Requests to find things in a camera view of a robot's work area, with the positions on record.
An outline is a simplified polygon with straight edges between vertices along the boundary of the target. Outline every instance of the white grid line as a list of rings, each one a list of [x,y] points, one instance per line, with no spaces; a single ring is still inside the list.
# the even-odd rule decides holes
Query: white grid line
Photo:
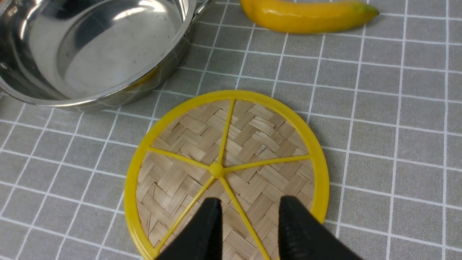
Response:
[[[404,4],[404,14],[407,14],[407,0]],[[401,117],[401,95],[402,95],[402,86],[403,86],[403,74],[404,74],[404,56],[406,51],[406,30],[407,30],[407,16],[404,16],[403,21],[403,41],[401,46],[401,68],[400,68],[400,83],[399,83],[399,92],[398,92],[398,111],[396,115],[396,132],[395,132],[395,150],[393,152],[393,173],[391,179],[391,191],[390,191],[390,211],[389,211],[389,221],[388,221],[388,235],[387,235],[387,251],[386,259],[390,259],[390,250],[391,250],[391,230],[393,227],[393,207],[395,202],[395,181],[396,181],[396,166],[398,164],[398,142],[399,142],[399,132],[400,132],[400,117]]]
[[[122,201],[123,201],[123,194],[124,192],[122,192],[122,195],[120,196],[120,199],[119,199],[119,203],[117,203],[117,209],[120,207],[120,205],[122,204]],[[109,228],[108,228],[108,231],[106,232],[106,234],[104,235],[104,239],[103,239],[103,242],[101,243],[101,247],[98,249],[98,253],[96,255],[96,260],[99,259],[99,256],[101,254],[101,251],[103,250],[103,246],[104,244],[106,243],[106,240],[108,239],[108,236],[109,236],[109,233],[111,231],[111,228],[112,228],[112,225],[114,225],[114,221],[116,220],[116,216],[117,216],[117,212],[114,212],[114,214],[112,215],[112,219],[111,219],[111,223],[109,224]]]
[[[297,110],[294,110],[294,111],[296,113],[305,114],[305,115],[309,115],[309,116],[319,116],[319,117],[323,117],[323,118],[333,118],[333,119],[341,119],[341,120],[349,120],[349,121],[352,120],[351,118],[346,118],[346,117],[324,115],[324,114],[305,112],[305,111],[297,111]],[[402,129],[429,132],[429,133],[434,133],[434,134],[448,134],[448,135],[451,135],[451,136],[462,136],[462,133],[451,133],[451,132],[446,132],[446,131],[424,129],[424,128],[419,128],[419,127],[404,126],[404,125],[398,125],[398,124],[382,123],[382,122],[363,120],[363,119],[357,119],[357,118],[354,118],[353,121],[354,122],[361,122],[361,123],[368,123],[368,124],[377,124],[377,125],[383,125],[383,126],[389,126],[389,127],[399,127],[399,128],[402,128]],[[40,127],[40,126],[34,126],[34,125],[23,124],[23,123],[16,123],[16,122],[13,122],[13,121],[8,121],[8,120],[3,120],[3,119],[0,119],[0,122],[9,123],[9,124],[15,124],[15,125],[21,125],[21,126],[25,126],[25,127],[39,129],[39,130],[45,129],[46,131],[49,131],[49,132],[60,133],[60,134],[69,135],[69,136],[74,136],[75,135],[75,136],[78,136],[78,137],[82,137],[82,138],[86,138],[86,139],[90,139],[90,140],[95,140],[95,141],[100,141],[100,142],[106,142],[107,141],[107,143],[119,144],[119,145],[128,146],[128,147],[132,147],[132,148],[137,148],[138,147],[137,145],[130,144],[130,143],[112,141],[112,140],[104,140],[102,138],[79,135],[79,134],[71,134],[69,132],[64,132],[64,131],[60,131],[60,130],[48,129],[48,128],[43,128],[43,127]]]
[[[356,110],[356,99],[358,96],[358,91],[357,89],[359,88],[359,76],[361,74],[361,62],[363,59],[363,50],[364,50],[364,35],[366,34],[366,25],[363,26],[363,38],[361,38],[361,49],[359,50],[359,60],[358,60],[358,72],[356,74],[356,84],[354,87],[354,97],[353,97],[353,107],[351,110],[351,121],[350,121],[350,129],[348,131],[348,141],[346,145],[346,155],[345,155],[345,164],[343,168],[343,179],[342,179],[342,185],[343,187],[341,188],[340,192],[340,204],[339,204],[339,214],[337,217],[337,221],[341,222],[342,218],[342,207],[343,207],[343,201],[345,197],[345,183],[347,181],[347,169],[348,169],[348,160],[350,157],[350,146],[351,146],[351,139],[353,136],[353,119],[354,119],[354,113]],[[335,237],[339,237],[340,234],[340,226],[337,226],[337,229],[335,230]]]
[[[448,80],[449,80],[449,0],[446,0],[446,73],[444,73],[444,147],[443,147],[443,224],[442,224],[442,233],[441,240],[443,248],[441,249],[441,259],[446,259],[446,189],[447,189],[447,154],[448,154],[448,113],[449,113],[449,104],[448,104]]]
[[[119,254],[123,254],[123,255],[126,255],[126,256],[135,257],[135,258],[139,257],[139,255],[135,255],[135,254],[125,252],[125,251],[115,249],[115,248],[101,246],[101,245],[98,245],[97,243],[93,243],[93,242],[90,242],[90,241],[87,241],[87,240],[84,240],[84,239],[80,239],[80,238],[77,238],[77,237],[65,235],[65,234],[55,232],[55,231],[52,231],[52,230],[49,230],[49,229],[44,229],[44,228],[32,226],[32,225],[27,224],[27,223],[23,223],[23,222],[20,222],[20,221],[9,219],[7,217],[0,217],[0,221],[6,221],[6,222],[9,222],[9,223],[12,223],[12,224],[16,224],[16,225],[31,228],[31,229],[34,229],[34,230],[42,231],[42,232],[45,232],[45,233],[48,233],[48,234],[51,234],[51,235],[57,235],[57,236],[62,237],[63,239],[70,239],[70,240],[73,240],[73,241],[81,242],[81,243],[86,244],[86,245],[90,245],[90,246],[94,246],[94,247],[98,247],[98,248],[102,247],[103,249],[114,252],[114,253],[119,253]]]
[[[350,186],[350,185],[346,185],[346,184],[343,185],[341,183],[330,182],[330,185],[341,187],[341,188],[344,187],[344,188],[359,191],[359,192],[366,192],[366,193],[377,194],[377,195],[382,195],[382,196],[387,196],[387,197],[400,198],[400,199],[404,199],[404,200],[408,200],[408,201],[420,202],[420,203],[429,204],[429,205],[435,205],[435,206],[440,206],[440,207],[443,206],[442,203],[435,202],[435,201],[429,201],[429,200],[424,200],[424,199],[419,199],[419,198],[411,198],[411,197],[406,197],[406,196],[402,196],[402,195],[395,195],[395,194],[386,193],[386,192],[378,192],[378,191],[368,190],[368,189],[359,188],[359,187],[355,187],[355,186]],[[462,210],[462,207],[458,207],[458,206],[446,205],[446,207],[454,209],[454,210]]]
[[[204,72],[202,69],[195,69],[195,68],[188,68],[188,67],[180,67],[181,69],[186,69],[186,70],[192,70],[192,71],[197,71],[197,72]],[[220,72],[214,72],[214,71],[207,71],[208,73],[211,74],[216,74],[216,75],[223,75],[223,76],[230,76],[230,77],[237,77],[237,75],[234,74],[228,74],[228,73],[220,73]],[[302,85],[302,86],[310,86],[313,87],[314,84],[310,83],[302,83],[302,82],[295,82],[295,81],[287,81],[287,80],[273,80],[273,79],[266,79],[266,78],[259,78],[259,77],[252,77],[252,76],[244,76],[241,75],[241,78],[247,78],[247,79],[254,79],[254,80],[264,80],[264,81],[270,81],[270,82],[281,82],[281,83],[289,83],[289,84],[294,84],[294,85]],[[328,85],[316,85],[316,87],[326,87],[326,88],[332,88],[332,89],[341,89],[341,90],[348,90],[348,91],[357,91],[357,92],[364,92],[364,93],[374,93],[374,94],[381,94],[381,95],[389,95],[389,96],[399,96],[398,93],[388,93],[388,92],[380,92],[380,91],[372,91],[372,90],[366,90],[366,89],[352,89],[348,87],[336,87],[336,86],[328,86]],[[402,97],[407,97],[407,98],[415,98],[415,99],[423,99],[423,100],[431,100],[431,101],[441,101],[444,102],[444,99],[437,99],[437,98],[428,98],[428,97],[419,97],[419,96],[413,96],[413,95],[401,95]],[[462,104],[462,100],[448,100],[450,103],[455,103],[455,104]]]
[[[16,123],[16,122],[3,120],[3,119],[0,119],[0,122],[14,124],[14,125],[20,125],[20,126],[25,126],[25,127],[29,127],[29,128],[38,129],[38,130],[45,130],[45,131],[48,131],[48,132],[63,134],[63,135],[67,135],[67,136],[82,137],[82,138],[86,138],[86,139],[90,139],[90,140],[94,140],[94,141],[100,141],[100,142],[105,142],[106,141],[106,140],[104,140],[102,138],[98,138],[98,137],[91,137],[91,136],[81,135],[81,134],[77,134],[77,133],[69,133],[69,132],[65,132],[65,131],[61,131],[61,130],[55,130],[55,129],[35,126],[35,125],[31,125],[31,124]],[[113,140],[107,140],[107,141],[108,141],[108,143],[120,144],[120,145],[123,145],[123,146],[129,146],[129,147],[133,147],[133,148],[138,147],[138,145],[125,143],[125,142],[119,142],[119,141],[113,141]]]
[[[316,91],[316,86],[317,86],[317,80],[319,77],[319,69],[321,67],[321,60],[322,60],[322,52],[324,51],[324,42],[326,41],[326,35],[324,34],[322,36],[321,40],[321,47],[319,49],[319,56],[318,56],[318,63],[316,66],[316,74],[315,74],[315,81],[313,84],[313,87],[311,89],[311,98],[310,98],[310,107],[308,108],[308,116],[306,117],[306,123],[309,125],[310,124],[310,118],[311,118],[311,111],[313,109],[313,101],[315,100],[315,91]]]
[[[25,104],[23,105],[23,107],[22,107],[22,109],[21,109],[21,112],[19,113],[18,118],[16,119],[16,121],[18,121],[19,118],[21,117],[21,114],[22,114],[22,112],[24,111],[24,107],[25,107]],[[48,116],[48,120],[47,120],[46,124],[48,124],[48,123],[50,122],[50,119],[51,119],[52,114],[53,114],[53,110],[51,111],[50,115]],[[34,154],[34,151],[35,151],[35,149],[37,148],[38,142],[39,142],[40,138],[42,137],[43,133],[44,133],[44,130],[42,130],[42,132],[40,133],[40,135],[39,135],[37,141],[35,142],[34,148],[32,149],[32,152],[31,152],[30,154]],[[19,176],[18,176],[18,178],[16,179],[15,185],[18,185],[18,182],[19,182],[19,180],[21,179],[21,177],[23,176],[23,173],[24,173],[24,171],[26,170],[27,165],[29,164],[29,161],[30,161],[30,158],[27,158],[26,163],[24,164],[23,169],[21,170],[21,173],[19,173]],[[12,197],[12,195],[13,195],[14,190],[15,190],[15,189],[14,189],[14,187],[13,187],[13,188],[11,189],[11,191],[10,191],[10,194],[8,195],[8,198],[7,198],[6,201],[5,201],[5,204],[3,205],[3,208],[2,208],[2,210],[1,210],[1,212],[0,212],[0,217],[3,216],[3,212],[5,211],[6,206],[8,205],[8,202],[10,202],[10,199],[11,199],[11,197]]]
[[[45,124],[45,127],[46,127],[46,126],[48,125],[48,123],[50,122],[51,114],[50,114],[50,117],[48,118],[47,123]],[[77,121],[77,126],[75,127],[75,132],[77,132],[77,129],[79,128],[79,125],[80,125],[80,122],[81,122],[81,120],[82,120],[82,117],[83,117],[83,113],[80,114],[79,120]],[[69,148],[71,147],[71,144],[72,144],[72,141],[73,141],[73,140],[74,140],[74,136],[71,137],[71,141],[70,141],[69,144],[67,145],[66,151],[64,152],[64,155],[63,155],[63,157],[62,157],[61,162],[64,161],[64,158],[66,157],[67,153],[69,152]],[[50,183],[50,185],[48,186],[48,190],[46,191],[45,196],[44,196],[43,199],[42,199],[42,202],[41,202],[41,204],[40,204],[40,207],[38,208],[38,211],[37,211],[37,213],[35,214],[35,217],[34,217],[34,220],[32,221],[31,226],[34,226],[35,222],[37,221],[38,216],[40,215],[40,212],[41,212],[42,209],[43,209],[43,205],[45,204],[45,201],[46,201],[48,195],[50,194],[51,187],[52,187],[53,184],[55,183],[56,177],[58,176],[58,173],[59,173],[59,170],[61,169],[61,166],[62,166],[62,164],[60,164],[60,165],[58,166],[58,168],[56,169],[56,172],[55,172],[55,174],[54,174],[54,176],[53,176],[53,179],[51,180],[51,183]],[[25,246],[25,244],[26,244],[27,238],[28,238],[28,236],[29,236],[31,230],[32,230],[32,228],[29,228],[29,229],[27,230],[27,234],[26,234],[26,236],[24,237],[23,243],[22,243],[21,248],[20,248],[20,250],[19,250],[19,253],[18,253],[17,257],[16,257],[17,259],[19,258],[19,256],[21,255],[21,253],[22,253],[22,251],[23,251],[23,248],[24,248],[24,246]]]
[[[244,58],[242,58],[241,69],[239,70],[239,75],[237,76],[236,85],[234,86],[235,90],[239,87],[239,82],[241,81],[242,72],[244,71],[245,60],[247,59],[247,54],[249,53],[250,43],[252,42],[254,31],[255,31],[255,23],[252,25],[250,29],[250,36],[249,36],[249,40],[247,41],[247,47],[245,48]]]
[[[216,23],[210,23],[210,22],[198,22],[199,24],[204,24],[204,25],[212,25],[212,26],[218,26]],[[252,29],[252,26],[244,26],[244,25],[221,25],[222,27],[228,27],[228,28],[240,28],[240,29]],[[262,27],[255,27],[254,29],[260,30],[260,31],[270,31],[269,29],[262,28]],[[349,33],[317,33],[313,35],[335,35],[335,36],[346,36],[346,37],[354,37],[354,38],[362,38],[361,35],[356,35],[356,34],[349,34]],[[425,43],[425,44],[434,44],[434,45],[446,45],[445,42],[433,42],[433,41],[422,41],[422,40],[412,40],[412,39],[397,39],[397,38],[386,38],[386,37],[377,37],[377,36],[364,36],[365,39],[373,39],[373,40],[383,40],[383,41],[392,41],[392,42],[409,42],[409,43]],[[449,45],[453,46],[462,46],[462,43],[448,43]]]
[[[37,157],[37,156],[33,156],[33,155],[26,155],[26,154],[22,154],[22,153],[18,153],[18,152],[13,152],[13,151],[9,151],[9,150],[0,150],[0,152],[3,152],[3,153],[8,153],[8,154],[12,154],[12,155],[19,155],[19,156],[22,156],[22,157],[26,157],[26,158],[30,158],[30,159],[36,159],[36,160],[41,160],[41,161],[46,161],[46,162],[51,162],[51,163],[56,163],[56,164],[59,164],[60,162],[58,161],[54,161],[54,160],[50,160],[50,159],[45,159],[45,158],[41,158],[41,157]],[[80,169],[80,170],[85,170],[85,171],[89,171],[89,172],[92,172],[93,170],[91,168],[87,168],[87,167],[83,167],[83,166],[78,166],[78,165],[74,165],[74,164],[70,164],[70,163],[61,163],[63,166],[68,166],[68,167],[72,167],[72,168],[76,168],[76,169]],[[99,170],[94,170],[95,173],[101,173],[101,174],[105,174],[105,175],[110,175],[110,176],[114,176],[114,177],[119,177],[119,178],[122,178],[122,179],[125,179],[126,176],[125,175],[120,175],[120,174],[116,174],[116,173],[110,173],[110,172],[105,172],[105,171],[99,171]]]
[[[42,194],[42,195],[47,194],[46,192],[43,192],[43,191],[40,191],[40,190],[36,190],[36,189],[32,189],[32,188],[28,188],[28,187],[24,187],[24,186],[20,186],[20,185],[11,184],[11,183],[4,182],[4,181],[1,181],[1,180],[0,180],[0,184],[5,185],[5,186],[9,186],[9,187],[12,187],[12,188],[14,187],[16,189],[29,191],[29,192],[35,192],[35,193]],[[59,198],[59,199],[67,200],[67,201],[74,202],[74,203],[79,203],[78,199],[68,198],[68,197],[56,195],[56,194],[53,194],[53,193],[48,194],[48,196],[52,197],[52,198]],[[82,205],[91,206],[91,207],[94,207],[94,208],[97,208],[97,209],[100,209],[100,210],[107,210],[107,211],[111,211],[111,212],[114,212],[114,213],[125,215],[125,212],[123,212],[121,210],[114,210],[112,208],[96,205],[96,204],[85,202],[85,201],[82,202]]]
[[[165,85],[167,84],[167,80],[165,81],[164,85],[162,86],[162,88],[165,87]],[[151,115],[151,121],[149,122],[149,127],[147,128],[146,130],[146,133],[149,132],[149,130],[151,130],[151,127],[152,127],[152,124],[154,123],[155,120],[159,120],[157,118],[155,118],[155,115],[156,115],[156,111],[157,111],[157,107],[159,106],[159,101],[160,101],[160,96],[162,96],[162,93],[159,93],[159,95],[157,96],[157,100],[156,100],[156,104],[154,106],[154,110],[152,111],[152,115]]]
[[[220,29],[221,29],[221,26],[223,25],[223,20],[225,19],[226,10],[228,10],[228,4],[231,4],[229,2],[229,0],[227,0],[227,2],[225,3],[225,9],[223,10],[223,14],[221,16],[220,23],[218,24],[217,33],[215,34],[215,39],[213,40],[213,44],[212,44],[212,47],[210,49],[210,53],[209,53],[208,58],[207,58],[207,63],[206,63],[205,68],[204,68],[204,70],[202,72],[201,79],[199,80],[199,85],[197,87],[196,96],[199,95],[199,93],[201,92],[202,81],[204,80],[205,74],[207,72],[207,68],[210,65],[210,59],[212,58],[213,50],[216,50],[215,44],[217,44],[218,35],[220,34]]]
[[[341,227],[350,228],[350,229],[355,229],[355,230],[360,230],[360,231],[365,231],[365,232],[369,232],[369,233],[373,233],[373,234],[377,234],[377,235],[384,235],[384,236],[387,236],[387,235],[388,235],[387,232],[382,232],[382,231],[378,231],[378,230],[373,230],[373,229],[358,227],[358,226],[354,226],[354,225],[351,225],[351,224],[339,223],[339,222],[337,222],[337,221],[325,220],[324,222],[325,222],[325,223],[329,223],[329,224],[333,224],[333,225],[337,225],[337,227],[338,227],[338,226],[341,226]],[[434,247],[438,247],[438,248],[442,248],[442,247],[443,247],[443,245],[438,244],[438,243],[428,242],[428,241],[419,240],[419,239],[415,239],[415,238],[411,238],[411,237],[406,237],[406,236],[402,236],[402,235],[395,235],[395,234],[392,234],[391,237],[393,237],[393,238],[399,238],[399,239],[402,239],[402,240],[411,241],[411,242],[415,242],[415,243],[419,243],[419,244],[423,244],[423,245],[434,246]],[[462,252],[462,248],[455,248],[455,247],[446,247],[446,248],[447,248],[447,249],[450,249],[450,250],[457,251],[457,252]]]
[[[116,114],[115,117],[114,117],[114,121],[112,122],[112,126],[111,126],[111,129],[110,129],[110,131],[109,131],[109,134],[108,134],[108,137],[106,138],[106,140],[109,140],[110,136],[112,135],[112,131],[114,130],[114,127],[115,127],[115,125],[116,125],[116,122],[117,122],[117,118],[118,118],[118,117],[119,117],[119,114]],[[77,217],[77,214],[78,214],[78,212],[79,212],[80,206],[82,205],[81,202],[84,200],[85,195],[86,195],[86,192],[88,191],[88,188],[90,187],[91,180],[92,180],[93,177],[95,176],[95,170],[96,170],[96,168],[97,168],[98,165],[99,165],[99,162],[100,162],[100,160],[101,160],[101,157],[103,156],[103,153],[104,153],[104,150],[106,149],[107,144],[108,144],[107,142],[104,143],[103,148],[101,149],[101,152],[99,153],[98,160],[96,161],[95,167],[93,168],[93,171],[92,171],[92,173],[91,173],[91,175],[90,175],[90,178],[88,179],[88,182],[87,182],[87,184],[86,184],[86,187],[85,187],[85,190],[84,190],[84,192],[83,192],[83,194],[82,194],[82,197],[80,197],[79,204],[77,205],[77,208],[76,208],[76,210],[75,210],[75,212],[74,212],[74,216],[72,217],[71,223],[69,224],[69,227],[67,228],[67,231],[66,231],[66,234],[65,234],[66,236],[69,236],[69,232],[71,231],[71,228],[72,228],[72,226],[73,226],[73,224],[74,224],[74,221],[75,221],[75,219],[76,219],[76,217]],[[62,246],[64,245],[64,241],[65,241],[65,240],[66,240],[66,237],[64,237],[64,238],[62,239],[62,241],[61,241],[61,245],[59,246],[58,253],[56,254],[56,260],[58,260],[58,258],[59,258],[59,255],[60,255],[60,253],[61,253],[61,249],[62,249]]]
[[[205,48],[205,49],[211,49],[211,50],[224,50],[224,51],[241,52],[241,53],[245,52],[245,50],[236,50],[236,49],[221,48],[221,47],[215,47],[215,46],[211,47],[211,46],[200,45],[200,44],[195,44],[195,43],[192,43],[191,45],[196,46],[196,47]],[[262,51],[248,51],[248,53],[262,54],[262,55],[269,55],[269,56],[280,56],[279,54],[276,54],[276,53],[262,52]],[[313,57],[313,56],[301,56],[301,55],[291,55],[291,54],[282,54],[282,56],[283,57],[291,57],[291,58],[300,58],[300,59],[311,59],[311,60],[317,60],[318,59],[318,57]],[[325,58],[325,57],[322,57],[321,60],[359,64],[359,62],[357,62],[357,61],[349,61],[349,60],[333,59],[333,58]],[[384,63],[376,63],[376,62],[361,62],[361,64],[379,66],[379,67],[401,68],[401,65],[384,64]],[[200,70],[200,69],[194,69],[194,68],[188,68],[188,67],[180,67],[180,68],[186,68],[186,69],[191,69],[191,70],[196,70],[196,71],[203,71],[203,70]],[[411,66],[403,66],[403,68],[409,69],[409,70],[434,71],[434,72],[442,72],[442,73],[446,72],[446,70],[444,70],[444,69],[436,69],[436,68],[420,68],[420,67],[411,67]],[[454,70],[450,70],[449,73],[462,74],[461,71],[454,71]],[[234,77],[237,76],[235,74],[224,74],[224,75],[230,75],[230,76],[234,76]],[[272,79],[264,79],[264,78],[258,78],[258,77],[255,77],[255,78],[273,81]]]
[[[48,119],[47,119],[47,122],[46,122],[46,124],[45,124],[45,127],[50,123],[50,120],[51,120],[51,117],[52,117],[54,111],[55,111],[54,109],[51,110],[51,113],[50,113],[50,115],[48,116]],[[40,141],[40,138],[42,138],[44,132],[45,132],[45,130],[42,130],[42,132],[40,133],[40,135],[39,135],[39,137],[38,137],[38,139],[37,139],[37,141],[36,141],[36,143],[35,143],[35,145],[34,145],[34,148],[32,149],[32,152],[30,153],[31,155],[34,154],[35,150],[37,149],[37,146],[38,146],[38,143],[39,143],[39,141]],[[19,174],[18,179],[17,179],[17,181],[16,181],[16,183],[15,183],[16,185],[18,185],[18,182],[19,182],[19,180],[21,179],[21,177],[22,177],[24,171],[26,170],[27,165],[29,164],[29,162],[30,162],[30,158],[28,158],[27,161],[26,161],[26,163],[24,164],[23,170],[22,170],[21,173]],[[6,202],[5,202],[5,206],[3,207],[3,210],[2,210],[2,212],[0,213],[0,216],[3,216],[3,212],[4,212],[5,208],[6,208],[6,206],[8,205],[8,202],[9,202],[9,200],[11,199],[11,196],[13,195],[14,190],[15,190],[15,188],[13,187],[13,188],[11,189],[10,196],[8,197],[8,199],[7,199]],[[45,195],[45,196],[43,197],[43,199],[42,199],[42,202],[41,202],[41,204],[40,204],[39,210],[37,211],[37,214],[35,215],[34,220],[32,221],[32,225],[33,225],[33,224],[35,223],[35,221],[37,220],[38,213],[40,212],[40,210],[41,210],[42,207],[43,207],[43,204],[45,203],[45,198],[46,198],[46,195]],[[21,244],[21,247],[19,248],[19,252],[18,252],[18,255],[16,256],[16,259],[19,258],[19,256],[21,255],[21,253],[22,253],[22,251],[23,251],[23,248],[24,248],[24,245],[25,245],[25,243],[26,243],[27,237],[28,237],[29,234],[30,234],[30,231],[31,231],[31,229],[28,229],[28,230],[27,230],[27,233],[26,233],[26,235],[25,235],[25,237],[24,237],[24,240],[23,240],[23,242],[22,242],[22,244]]]
[[[276,70],[276,77],[273,83],[273,89],[271,90],[272,98],[274,97],[274,93],[276,92],[276,85],[278,84],[279,73],[281,72],[281,67],[282,67],[282,59],[284,58],[283,54],[284,54],[284,51],[286,50],[288,37],[289,37],[289,34],[286,33],[286,36],[284,37],[284,43],[282,44],[281,57],[279,58],[278,69]]]

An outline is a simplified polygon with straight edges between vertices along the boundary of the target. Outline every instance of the pot handle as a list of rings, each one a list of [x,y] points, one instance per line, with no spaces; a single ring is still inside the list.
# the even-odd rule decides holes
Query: pot handle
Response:
[[[197,22],[197,20],[204,14],[204,11],[207,10],[216,0],[205,0],[196,10],[194,11],[193,20],[191,23]]]

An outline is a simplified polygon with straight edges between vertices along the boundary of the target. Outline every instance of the stainless steel pot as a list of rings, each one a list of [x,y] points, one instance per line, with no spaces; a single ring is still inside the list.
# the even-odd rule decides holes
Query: stainless steel pot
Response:
[[[23,102],[81,111],[135,101],[183,58],[215,0],[6,0],[0,87]]]

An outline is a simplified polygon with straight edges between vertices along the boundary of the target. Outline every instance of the yellow hub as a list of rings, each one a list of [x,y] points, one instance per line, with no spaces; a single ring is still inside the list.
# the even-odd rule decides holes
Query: yellow hub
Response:
[[[225,170],[224,170],[223,166],[218,162],[213,162],[210,165],[210,168],[208,169],[208,171],[210,172],[210,174],[215,179],[219,179],[219,178],[223,177],[224,174],[225,174]]]

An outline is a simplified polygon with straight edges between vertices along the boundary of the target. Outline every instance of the yellow spoke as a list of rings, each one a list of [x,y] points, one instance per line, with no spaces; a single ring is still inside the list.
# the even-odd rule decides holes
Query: yellow spoke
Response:
[[[156,253],[160,253],[160,249],[165,245],[169,237],[173,234],[173,231],[178,227],[178,225],[181,223],[181,221],[184,219],[184,217],[188,214],[188,212],[193,208],[194,204],[199,200],[199,198],[204,194],[204,192],[209,188],[209,186],[213,183],[215,180],[214,177],[210,177],[207,182],[204,184],[204,186],[199,190],[199,192],[196,194],[196,196],[193,198],[193,200],[189,203],[189,205],[186,207],[186,209],[181,213],[180,217],[173,223],[173,225],[170,227],[169,231],[165,234],[164,238],[162,241],[159,243],[159,245],[155,248]]]
[[[226,180],[223,177],[221,177],[219,180],[221,181],[221,184],[223,185],[223,187],[225,187],[226,192],[228,193],[228,195],[230,196],[230,198],[233,201],[234,205],[236,206],[236,209],[239,212],[239,214],[241,215],[242,220],[244,220],[244,224],[247,227],[247,229],[249,230],[249,232],[252,235],[253,239],[255,240],[255,243],[257,244],[258,248],[260,249],[261,254],[263,255],[263,257],[266,260],[269,260],[268,253],[266,252],[265,248],[263,247],[263,244],[261,243],[260,239],[258,238],[257,233],[255,232],[254,228],[252,227],[252,224],[250,224],[249,219],[245,215],[244,210],[242,209],[241,205],[237,201],[236,196],[234,196],[234,193],[232,192],[232,190],[229,187],[228,183],[226,182]]]
[[[183,162],[187,162],[187,163],[190,163],[190,164],[194,164],[198,167],[201,167],[203,169],[206,169],[208,170],[209,169],[209,166],[203,164],[203,163],[200,163],[198,161],[195,161],[193,159],[190,159],[188,157],[185,157],[185,156],[182,156],[182,155],[177,155],[177,154],[174,154],[174,153],[171,153],[171,152],[167,152],[167,151],[164,151],[164,150],[161,150],[161,149],[157,149],[157,148],[154,148],[154,147],[149,147],[148,148],[149,151],[152,151],[154,153],[158,153],[158,154],[161,154],[161,155],[165,155],[167,157],[172,157],[172,158],[175,158],[177,160],[180,160],[180,161],[183,161]]]
[[[225,173],[228,173],[228,172],[244,170],[244,169],[247,169],[247,168],[267,165],[267,164],[283,163],[283,162],[290,162],[290,161],[303,161],[303,160],[308,160],[310,158],[311,158],[310,155],[299,155],[299,156],[284,157],[284,158],[274,158],[274,159],[269,159],[269,160],[255,161],[255,162],[251,162],[251,163],[245,163],[245,164],[241,164],[241,165],[231,166],[231,167],[227,167],[227,168],[225,168],[223,170],[225,171]]]
[[[226,149],[226,139],[228,138],[228,130],[231,125],[232,110],[234,108],[234,102],[235,102],[235,99],[230,100],[230,108],[228,111],[228,116],[226,118],[225,129],[223,130],[223,136],[221,137],[220,152],[218,153],[218,163],[219,164],[223,164],[223,157],[224,157],[225,149]]]

